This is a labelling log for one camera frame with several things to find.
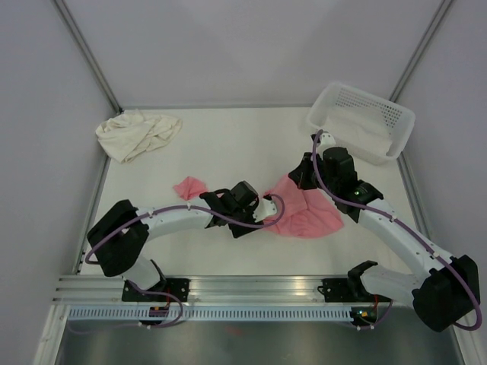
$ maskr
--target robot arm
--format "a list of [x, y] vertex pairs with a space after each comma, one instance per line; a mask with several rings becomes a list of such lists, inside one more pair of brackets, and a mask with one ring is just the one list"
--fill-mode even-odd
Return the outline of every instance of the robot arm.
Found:
[[[226, 224], [234, 238], [238, 238], [258, 230], [263, 220], [277, 214], [277, 211], [269, 196], [259, 199], [256, 191], [245, 181], [239, 182], [232, 190], [202, 193], [198, 198], [176, 207], [137, 208], [129, 200], [122, 200], [90, 230], [88, 242], [92, 253], [96, 250], [97, 263], [105, 276], [121, 275], [142, 290], [147, 290], [156, 285], [164, 287], [166, 279], [156, 264], [140, 254], [146, 242], [180, 230]], [[247, 227], [228, 223], [222, 216]], [[114, 230], [124, 224], [127, 228], [107, 240]]]
[[[374, 232], [411, 269], [412, 275], [385, 269], [376, 262], [363, 262], [349, 271], [349, 287], [357, 300], [380, 294], [414, 308], [419, 318], [439, 332], [473, 309], [473, 303], [454, 276], [437, 258], [457, 271], [479, 301], [476, 263], [464, 255], [459, 259], [436, 246], [419, 232], [408, 228], [429, 245], [434, 255], [395, 222], [396, 212], [371, 184], [357, 177], [352, 156], [345, 148], [335, 147], [334, 138], [323, 133], [317, 146], [317, 166], [325, 187], [335, 198], [336, 207], [355, 223]], [[289, 177], [300, 189], [321, 189], [314, 172], [312, 154], [306, 153]], [[385, 211], [387, 219], [375, 210]]]

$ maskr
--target small pink cloth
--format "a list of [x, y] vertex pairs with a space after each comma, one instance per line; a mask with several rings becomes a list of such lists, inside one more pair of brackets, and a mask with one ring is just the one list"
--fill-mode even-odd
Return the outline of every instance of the small pink cloth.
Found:
[[318, 190], [300, 190], [288, 175], [284, 175], [273, 193], [284, 199], [285, 212], [281, 220], [267, 230], [282, 236], [319, 238], [336, 232], [343, 227], [338, 210]]
[[191, 200], [208, 191], [203, 181], [192, 176], [188, 176], [182, 182], [173, 186], [173, 189], [184, 200]]

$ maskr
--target white plastic basket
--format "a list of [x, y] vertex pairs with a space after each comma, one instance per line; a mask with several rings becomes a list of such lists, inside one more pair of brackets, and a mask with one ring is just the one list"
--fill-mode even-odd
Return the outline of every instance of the white plastic basket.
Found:
[[411, 135], [416, 118], [411, 110], [389, 100], [344, 84], [332, 83], [311, 107], [306, 121], [316, 129], [326, 130], [327, 116], [337, 111], [346, 111], [349, 115], [356, 116], [357, 123], [367, 118], [368, 123], [387, 127], [392, 144], [386, 154], [367, 151], [335, 136], [338, 146], [345, 147], [350, 154], [376, 165], [398, 158]]

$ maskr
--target white work surface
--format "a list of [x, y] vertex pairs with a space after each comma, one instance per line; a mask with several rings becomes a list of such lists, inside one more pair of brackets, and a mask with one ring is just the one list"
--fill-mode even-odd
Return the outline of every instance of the white work surface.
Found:
[[[308, 108], [158, 110], [177, 116], [183, 128], [165, 148], [133, 162], [111, 161], [97, 209], [98, 221], [117, 201], [134, 206], [180, 204], [173, 190], [187, 176], [210, 190], [231, 189], [246, 180], [259, 194], [272, 188], [311, 151], [304, 124]], [[378, 188], [398, 215], [413, 224], [396, 162], [374, 166], [355, 158], [360, 179]], [[232, 238], [227, 227], [186, 230], [145, 244], [142, 251], [166, 275], [343, 275], [365, 260], [410, 272], [376, 236], [342, 216], [345, 226], [320, 239], [303, 240], [259, 230]], [[100, 274], [82, 266], [82, 274]]]

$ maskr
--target crumpled white cloth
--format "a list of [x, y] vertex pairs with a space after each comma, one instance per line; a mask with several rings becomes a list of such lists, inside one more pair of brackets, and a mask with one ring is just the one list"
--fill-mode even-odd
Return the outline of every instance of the crumpled white cloth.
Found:
[[183, 121], [173, 116], [130, 110], [101, 123], [96, 131], [105, 152], [120, 163], [169, 144]]
[[382, 120], [380, 111], [360, 109], [359, 112], [338, 108], [330, 113], [324, 123], [324, 129], [333, 137], [349, 144], [377, 154], [386, 156], [392, 145], [389, 130], [377, 123]]

